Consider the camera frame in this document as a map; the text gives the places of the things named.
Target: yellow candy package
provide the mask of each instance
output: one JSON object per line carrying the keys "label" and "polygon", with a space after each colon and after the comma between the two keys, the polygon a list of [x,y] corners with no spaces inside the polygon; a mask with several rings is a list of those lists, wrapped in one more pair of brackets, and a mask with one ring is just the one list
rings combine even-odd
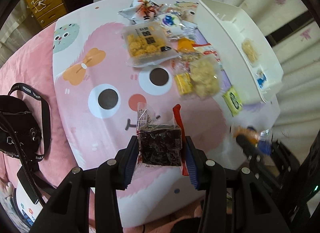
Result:
{"label": "yellow candy package", "polygon": [[157,65],[179,55],[170,46],[157,22],[124,27],[122,34],[130,55],[129,66],[142,68]]}
{"label": "yellow candy package", "polygon": [[242,110],[242,102],[233,86],[223,94],[223,99],[228,105],[232,116],[237,115]]}

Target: metal buckle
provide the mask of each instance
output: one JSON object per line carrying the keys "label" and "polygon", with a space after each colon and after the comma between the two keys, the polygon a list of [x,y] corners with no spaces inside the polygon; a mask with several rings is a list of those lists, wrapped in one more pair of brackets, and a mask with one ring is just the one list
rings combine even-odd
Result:
{"label": "metal buckle", "polygon": [[13,144],[13,140],[12,140],[11,136],[7,137],[7,144]]}

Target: cartoon eye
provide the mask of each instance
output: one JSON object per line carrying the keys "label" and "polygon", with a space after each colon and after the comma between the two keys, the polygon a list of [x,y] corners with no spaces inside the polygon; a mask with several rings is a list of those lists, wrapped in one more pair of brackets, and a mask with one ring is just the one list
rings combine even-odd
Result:
{"label": "cartoon eye", "polygon": [[138,76],[140,87],[150,95],[163,95],[172,86],[172,76],[160,65],[143,68]]}
{"label": "cartoon eye", "polygon": [[95,117],[109,118],[120,107],[120,93],[110,84],[98,85],[89,94],[88,107]]}

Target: white string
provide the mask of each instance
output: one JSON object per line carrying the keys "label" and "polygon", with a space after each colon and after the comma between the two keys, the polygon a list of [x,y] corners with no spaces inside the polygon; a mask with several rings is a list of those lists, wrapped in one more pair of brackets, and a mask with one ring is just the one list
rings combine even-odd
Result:
{"label": "white string", "polygon": [[[43,3],[44,1],[45,0],[37,0],[37,1],[32,0],[31,4],[36,9],[35,13],[37,13],[37,12],[41,11],[42,9],[44,9],[45,7],[47,7],[47,5]],[[42,7],[40,10],[38,10],[37,6],[40,6],[40,5],[44,5],[44,7]]]}

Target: black handbag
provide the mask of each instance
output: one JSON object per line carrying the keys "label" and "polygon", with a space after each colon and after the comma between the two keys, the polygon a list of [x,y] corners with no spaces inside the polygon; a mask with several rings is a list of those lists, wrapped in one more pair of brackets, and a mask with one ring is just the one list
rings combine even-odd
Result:
{"label": "black handbag", "polygon": [[[38,123],[26,104],[19,98],[10,96],[12,92],[22,91],[41,101],[42,134]],[[41,138],[44,142],[44,154],[37,154]],[[51,141],[51,121],[49,104],[30,86],[16,83],[8,95],[0,95],[0,151],[18,158],[22,167],[17,173],[23,188],[34,204],[44,205],[42,195],[35,180],[43,182],[33,173],[39,170],[38,162],[44,158]]]}

